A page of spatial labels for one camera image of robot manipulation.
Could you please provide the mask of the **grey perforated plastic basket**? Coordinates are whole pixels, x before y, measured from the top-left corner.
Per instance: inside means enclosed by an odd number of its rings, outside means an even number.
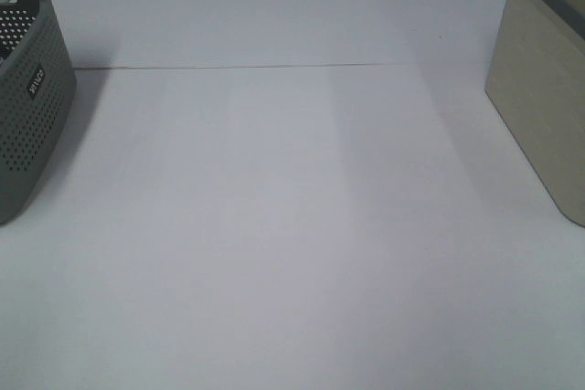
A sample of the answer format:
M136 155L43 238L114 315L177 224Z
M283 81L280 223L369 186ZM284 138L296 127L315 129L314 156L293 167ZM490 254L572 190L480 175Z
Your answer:
M58 144L77 79L51 0L1 5L1 221L24 209Z

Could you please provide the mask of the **beige bin with grey rim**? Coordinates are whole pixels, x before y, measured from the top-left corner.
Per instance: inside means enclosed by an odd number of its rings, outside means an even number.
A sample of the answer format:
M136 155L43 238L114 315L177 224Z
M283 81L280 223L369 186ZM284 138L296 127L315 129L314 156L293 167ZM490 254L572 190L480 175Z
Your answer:
M584 0L505 0L485 92L559 212L584 224Z

